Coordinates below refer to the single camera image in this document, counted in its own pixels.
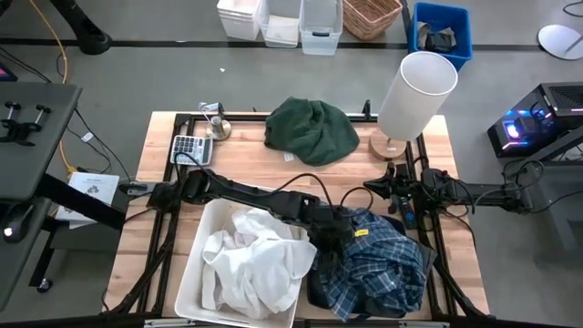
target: calculator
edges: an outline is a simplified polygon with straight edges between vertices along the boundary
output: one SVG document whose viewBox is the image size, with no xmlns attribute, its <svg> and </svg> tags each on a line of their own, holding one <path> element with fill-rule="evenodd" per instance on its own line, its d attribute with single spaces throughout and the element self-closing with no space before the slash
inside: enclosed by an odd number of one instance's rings
<svg viewBox="0 0 583 328">
<path fill-rule="evenodd" d="M 212 155 L 212 138 L 197 138 L 190 136 L 174 137 L 172 153 L 170 154 L 170 163 L 196 166 L 194 161 L 183 154 L 175 156 L 177 152 L 191 155 L 191 157 L 193 157 L 200 165 L 209 165 L 210 157 Z"/>
</svg>

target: wooden lamp base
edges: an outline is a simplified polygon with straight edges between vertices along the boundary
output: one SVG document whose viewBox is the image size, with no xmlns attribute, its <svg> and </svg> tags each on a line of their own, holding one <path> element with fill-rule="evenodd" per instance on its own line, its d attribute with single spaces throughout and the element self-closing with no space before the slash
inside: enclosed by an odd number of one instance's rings
<svg viewBox="0 0 583 328">
<path fill-rule="evenodd" d="M 396 159 L 403 155 L 407 147 L 406 141 L 390 139 L 378 128 L 368 140 L 368 149 L 381 160 Z"/>
</svg>

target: wicker basket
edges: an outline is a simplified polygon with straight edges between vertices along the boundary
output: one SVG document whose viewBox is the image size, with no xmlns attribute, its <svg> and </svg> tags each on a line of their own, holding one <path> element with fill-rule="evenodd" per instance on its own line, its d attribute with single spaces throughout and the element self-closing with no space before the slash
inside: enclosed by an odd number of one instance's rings
<svg viewBox="0 0 583 328">
<path fill-rule="evenodd" d="M 344 27 L 361 40 L 382 34 L 401 14 L 399 0 L 343 0 Z"/>
</svg>

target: concrete floor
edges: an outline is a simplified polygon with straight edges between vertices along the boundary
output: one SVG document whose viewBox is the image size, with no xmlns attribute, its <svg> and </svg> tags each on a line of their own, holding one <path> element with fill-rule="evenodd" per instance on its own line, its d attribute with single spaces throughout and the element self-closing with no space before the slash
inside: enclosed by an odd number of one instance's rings
<svg viewBox="0 0 583 328">
<path fill-rule="evenodd" d="M 78 1 L 115 39 L 224 41 L 214 0 Z M 478 46 L 536 44 L 537 30 L 565 24 L 583 31 L 583 19 L 562 13 L 567 1 L 450 0 L 466 7 Z M 62 18 L 43 3 L 56 31 L 71 38 Z M 27 2 L 16 2 L 0 19 L 0 37 L 50 38 Z M 402 44 L 397 20 L 374 42 Z M 344 32 L 343 42 L 354 38 Z M 51 46 L 7 46 L 11 52 L 50 78 L 58 80 Z M 486 139 L 486 129 L 540 82 L 580 81 L 583 65 L 555 59 L 528 47 L 523 51 L 476 51 L 460 72 L 457 89 L 440 110 L 447 118 L 460 178 L 467 182 L 501 182 L 501 166 Z M 67 50 L 70 83 L 84 88 L 79 104 L 89 125 L 119 155 L 130 174 L 136 172 L 149 116 L 155 110 L 192 110 L 200 101 L 220 101 L 227 110 L 256 107 L 271 111 L 286 97 L 330 102 L 346 112 L 359 112 L 370 98 L 380 106 L 402 50 L 339 49 L 334 57 L 305 56 L 300 49 L 129 48 L 116 47 L 101 56 Z M 35 77 L 10 66 L 25 81 Z M 85 133 L 74 119 L 70 127 Z M 66 153 L 75 165 L 104 167 L 102 159 L 69 134 Z M 55 157 L 49 171 L 64 178 Z M 118 165 L 115 172 L 121 174 Z M 470 218 L 492 314 L 502 319 L 581 326 L 583 271 L 564 265 L 535 265 L 533 258 L 550 246 L 552 231 L 544 217 L 518 216 L 480 208 Z M 26 287 L 25 274 L 0 321 L 89 315 L 100 311 L 113 254 L 60 252 L 51 266 L 56 282 L 47 294 Z M 32 270 L 33 260 L 27 270 Z"/>
</svg>

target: blue plaid shirt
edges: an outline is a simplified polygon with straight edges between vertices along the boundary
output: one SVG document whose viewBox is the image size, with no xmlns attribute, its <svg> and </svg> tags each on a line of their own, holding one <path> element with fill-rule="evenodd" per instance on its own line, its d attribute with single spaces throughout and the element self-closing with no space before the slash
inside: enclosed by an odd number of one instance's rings
<svg viewBox="0 0 583 328">
<path fill-rule="evenodd" d="M 359 294 L 396 311 L 419 310 L 426 277 L 415 241 L 370 211 L 353 217 L 353 225 L 356 231 L 368 230 L 368 234 L 345 245 L 343 260 L 334 270 L 319 271 L 332 311 L 345 322 L 361 301 Z"/>
</svg>

